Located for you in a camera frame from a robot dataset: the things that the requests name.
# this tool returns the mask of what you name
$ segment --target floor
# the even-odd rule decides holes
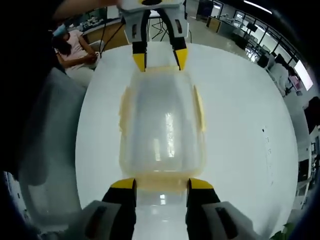
[[[187,13],[192,43],[219,48],[249,59],[246,52],[236,46],[233,41],[213,33],[204,22],[197,21],[195,19],[197,8],[198,2],[196,0],[188,1]],[[153,19],[150,23],[152,25],[158,21],[158,19]],[[157,33],[157,29],[150,28],[150,36],[155,36]],[[152,41],[160,41],[162,36],[160,34]],[[168,40],[168,35],[165,35],[163,41]],[[191,42],[190,35],[186,41]],[[39,177],[31,172],[34,166],[37,166]],[[40,180],[40,184],[34,184],[37,182],[37,178],[43,178],[41,174],[45,174],[45,182]],[[55,232],[65,229],[68,222],[81,210],[77,195],[75,163],[53,158],[48,158],[45,162],[31,161],[30,166],[25,169],[25,175],[29,176],[28,181],[32,184],[23,183],[20,184],[20,188],[12,189],[16,195],[23,196],[27,210],[22,208],[21,211],[28,212],[32,218],[31,222],[41,232]]]

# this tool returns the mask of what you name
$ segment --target pink shirt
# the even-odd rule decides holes
[[[85,57],[88,53],[83,49],[83,47],[81,46],[81,44],[79,42],[79,37],[83,34],[83,32],[75,29],[75,30],[70,31],[69,34],[70,34],[70,37],[69,37],[67,43],[71,45],[71,54],[70,55],[63,55],[63,54],[59,53],[60,56],[65,61],[80,59],[80,58]],[[83,66],[83,64],[72,66],[72,67],[70,67],[70,69],[78,69],[81,66]]]

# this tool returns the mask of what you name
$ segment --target translucent plastic box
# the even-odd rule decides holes
[[[139,188],[179,191],[205,164],[202,101],[175,67],[137,73],[122,96],[120,166]]]

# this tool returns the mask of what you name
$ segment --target computer monitor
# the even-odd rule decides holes
[[[248,24],[246,25],[246,27],[249,29],[249,30],[251,30],[251,31],[253,31],[254,33],[257,31],[257,29],[258,29],[258,27],[256,26],[256,25],[254,25],[253,23],[251,23],[251,22],[248,22]]]

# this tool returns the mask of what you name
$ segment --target white table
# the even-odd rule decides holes
[[[208,46],[188,44],[188,51],[185,71],[203,98],[206,120],[207,163],[198,178],[213,184],[221,201],[229,201],[251,219],[256,233],[269,237],[287,222],[297,187],[298,150],[288,109],[259,66]],[[147,66],[168,65],[176,65],[171,46],[149,42]],[[130,45],[108,50],[87,89],[75,149],[82,208],[101,200],[112,183],[126,177],[119,166],[118,113],[122,94],[137,70]],[[137,221],[143,208],[148,206],[137,206]],[[153,209],[152,214],[161,209],[170,215],[168,208]],[[172,211],[162,220],[167,223],[165,236],[178,232],[172,214],[176,215]],[[184,216],[180,220],[185,231]],[[144,231],[161,229],[152,222],[143,223]],[[163,234],[152,236],[160,239]]]

